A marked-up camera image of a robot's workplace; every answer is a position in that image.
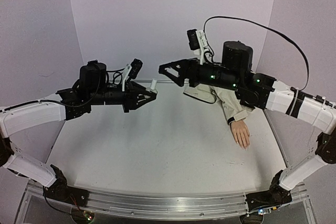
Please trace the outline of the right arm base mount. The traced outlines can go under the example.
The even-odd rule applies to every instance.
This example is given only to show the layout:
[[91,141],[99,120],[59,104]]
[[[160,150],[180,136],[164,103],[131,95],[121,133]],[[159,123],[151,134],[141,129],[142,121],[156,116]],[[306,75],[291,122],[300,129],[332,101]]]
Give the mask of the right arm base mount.
[[248,213],[257,212],[260,209],[270,209],[280,207],[292,202],[291,192],[280,186],[280,175],[283,170],[279,171],[272,179],[268,190],[248,193],[246,203]]

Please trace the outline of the white nail polish bottle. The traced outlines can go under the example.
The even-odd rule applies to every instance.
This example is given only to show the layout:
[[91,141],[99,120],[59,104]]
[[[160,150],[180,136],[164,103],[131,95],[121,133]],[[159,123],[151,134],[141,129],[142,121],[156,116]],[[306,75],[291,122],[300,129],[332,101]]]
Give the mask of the white nail polish bottle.
[[157,85],[157,80],[152,79],[150,86],[146,90],[148,92],[157,93],[158,91],[156,89],[156,85]]

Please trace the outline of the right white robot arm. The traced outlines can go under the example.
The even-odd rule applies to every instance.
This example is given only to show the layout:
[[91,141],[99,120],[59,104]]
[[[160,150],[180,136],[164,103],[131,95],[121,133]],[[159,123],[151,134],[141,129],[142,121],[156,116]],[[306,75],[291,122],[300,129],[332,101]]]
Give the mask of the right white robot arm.
[[207,84],[236,92],[241,102],[250,106],[277,111],[307,122],[321,130],[318,147],[294,167],[280,172],[276,185],[290,191],[320,168],[335,164],[335,103],[321,96],[312,96],[274,77],[253,73],[253,50],[239,41],[223,45],[222,63],[202,63],[197,58],[163,64],[159,73],[183,86]]

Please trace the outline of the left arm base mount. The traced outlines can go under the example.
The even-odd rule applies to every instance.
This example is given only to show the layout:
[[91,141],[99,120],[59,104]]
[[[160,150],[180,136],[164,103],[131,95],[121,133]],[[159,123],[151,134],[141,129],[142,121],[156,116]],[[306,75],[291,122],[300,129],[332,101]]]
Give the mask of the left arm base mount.
[[51,169],[55,174],[56,181],[51,186],[43,188],[44,196],[59,202],[85,207],[88,203],[89,191],[69,186],[63,172],[58,167],[51,165]]

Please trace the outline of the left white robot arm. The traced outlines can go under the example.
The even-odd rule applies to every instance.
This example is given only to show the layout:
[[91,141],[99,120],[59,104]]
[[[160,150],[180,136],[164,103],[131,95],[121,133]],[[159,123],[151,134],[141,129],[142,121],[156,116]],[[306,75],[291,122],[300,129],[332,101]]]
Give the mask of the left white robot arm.
[[42,99],[2,107],[1,167],[49,188],[59,201],[68,200],[71,190],[62,171],[24,154],[10,137],[45,123],[76,119],[90,113],[94,105],[121,105],[128,113],[154,101],[155,79],[148,88],[134,82],[142,65],[141,60],[134,59],[125,68],[115,70],[110,80],[106,64],[93,60],[80,68],[79,78],[71,88]]

